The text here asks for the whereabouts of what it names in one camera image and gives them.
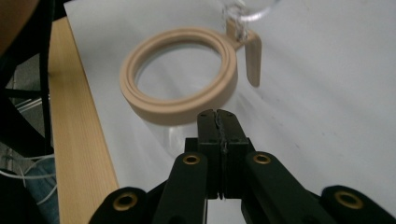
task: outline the white cable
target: white cable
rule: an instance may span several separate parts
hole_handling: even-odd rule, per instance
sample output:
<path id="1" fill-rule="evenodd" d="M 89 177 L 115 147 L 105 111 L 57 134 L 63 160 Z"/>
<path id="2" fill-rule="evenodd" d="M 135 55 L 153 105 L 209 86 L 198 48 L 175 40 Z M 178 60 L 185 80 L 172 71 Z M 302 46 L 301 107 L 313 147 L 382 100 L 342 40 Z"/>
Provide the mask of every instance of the white cable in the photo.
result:
<path id="1" fill-rule="evenodd" d="M 42 159 L 40 159 L 40 160 L 38 160 L 38 161 L 35 161 L 32 165 L 30 165 L 26 170 L 25 170 L 25 174 L 27 175 L 27 173 L 33 168 L 33 167 L 35 167 L 38 163 L 40 163 L 40 162 L 42 162 L 42 161 L 44 161 L 44 160 L 46 160 L 46 159 L 51 159 L 51 158 L 53 158 L 53 157 L 46 157 L 46 158 L 42 158 Z"/>
<path id="2" fill-rule="evenodd" d="M 22 168 L 21 168 L 21 166 L 20 166 L 19 164 L 18 164 L 18 168 L 20 168 L 21 176 L 24 177 L 24 176 L 23 176 L 23 170 L 22 170 Z M 25 180 L 25 178 L 23 179 L 23 186 L 26 187 L 26 180 Z"/>
<path id="3" fill-rule="evenodd" d="M 40 159 L 49 159 L 49 158 L 55 158 L 54 154 L 46 155 L 46 156 L 39 156 L 39 157 L 19 157 L 19 158 L 13 158 L 10 157 L 14 161 L 31 161 L 31 160 L 40 160 Z"/>
<path id="4" fill-rule="evenodd" d="M 45 179 L 45 178 L 50 178 L 56 176 L 56 174 L 50 174 L 50 175 L 11 175 L 7 174 L 6 172 L 0 171 L 0 175 L 5 175 L 10 178 L 15 178 L 15 179 Z"/>
<path id="5" fill-rule="evenodd" d="M 49 193 L 43 200 L 41 200 L 40 202 L 38 202 L 37 205 L 40 205 L 40 204 L 46 202 L 46 201 L 50 198 L 50 196 L 55 192 L 55 190 L 57 189 L 57 187 L 58 187 L 58 185 L 56 184 L 56 185 L 53 187 L 53 189 L 50 191 L 50 193 Z"/>

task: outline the white table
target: white table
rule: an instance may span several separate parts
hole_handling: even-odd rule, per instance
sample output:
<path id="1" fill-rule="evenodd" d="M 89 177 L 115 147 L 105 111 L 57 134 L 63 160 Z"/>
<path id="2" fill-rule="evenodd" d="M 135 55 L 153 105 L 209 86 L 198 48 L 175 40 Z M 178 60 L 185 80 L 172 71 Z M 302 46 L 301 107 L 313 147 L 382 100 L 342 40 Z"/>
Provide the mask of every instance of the white table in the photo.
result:
<path id="1" fill-rule="evenodd" d="M 214 0 L 78 0 L 65 8 L 120 186 L 150 190 L 168 177 L 195 126 L 164 128 L 139 118 L 120 92 L 120 66 L 137 44 L 162 31 L 222 32 L 220 8 Z M 392 0 L 281 1 L 250 24 L 262 37 L 261 86 L 248 85 L 240 51 L 237 90 L 224 106 L 255 148 L 277 156 L 307 189 L 320 194 L 345 185 L 394 216 L 395 11 Z M 226 222 L 242 222 L 239 202 L 211 202 L 208 223 Z"/>

